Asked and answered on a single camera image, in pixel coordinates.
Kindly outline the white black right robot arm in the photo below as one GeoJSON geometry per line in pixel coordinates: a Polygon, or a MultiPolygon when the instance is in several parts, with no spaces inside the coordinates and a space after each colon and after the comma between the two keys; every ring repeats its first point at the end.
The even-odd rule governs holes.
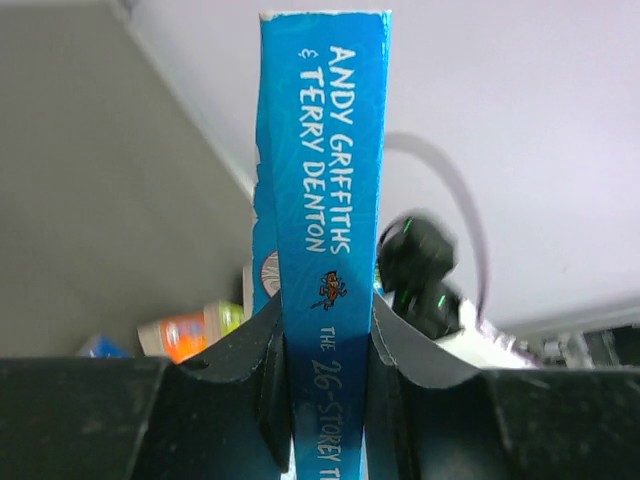
{"type": "Polygon", "coordinates": [[[428,216],[394,220],[377,247],[379,292],[394,313],[446,352],[479,368],[537,368],[516,340],[485,321],[446,281],[457,264],[451,236],[428,216]]]}

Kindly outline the blue 91-storey treehouse book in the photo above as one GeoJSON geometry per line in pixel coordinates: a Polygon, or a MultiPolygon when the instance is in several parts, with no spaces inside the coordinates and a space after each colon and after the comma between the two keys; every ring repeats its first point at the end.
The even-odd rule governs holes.
{"type": "Polygon", "coordinates": [[[91,336],[80,347],[77,356],[89,358],[130,358],[131,354],[126,352],[111,339],[103,335],[91,336]]]}

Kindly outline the light blue 26-storey treehouse book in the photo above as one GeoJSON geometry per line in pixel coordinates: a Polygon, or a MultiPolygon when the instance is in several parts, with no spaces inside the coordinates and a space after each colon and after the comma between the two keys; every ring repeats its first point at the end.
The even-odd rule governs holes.
{"type": "Polygon", "coordinates": [[[260,17],[253,261],[276,254],[301,479],[358,479],[392,14],[260,17]]]}

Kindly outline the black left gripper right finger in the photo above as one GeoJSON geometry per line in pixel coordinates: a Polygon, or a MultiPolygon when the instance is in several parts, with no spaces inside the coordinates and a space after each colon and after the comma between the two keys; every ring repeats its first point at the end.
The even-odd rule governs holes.
{"type": "Polygon", "coordinates": [[[373,479],[635,479],[635,368],[480,369],[376,298],[365,419],[373,479]]]}

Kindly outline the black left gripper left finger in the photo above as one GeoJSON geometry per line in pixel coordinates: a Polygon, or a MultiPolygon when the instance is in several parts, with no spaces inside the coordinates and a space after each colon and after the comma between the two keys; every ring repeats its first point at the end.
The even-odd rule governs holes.
{"type": "Polygon", "coordinates": [[[281,307],[191,359],[1,363],[5,479],[277,479],[291,421],[281,307]]]}

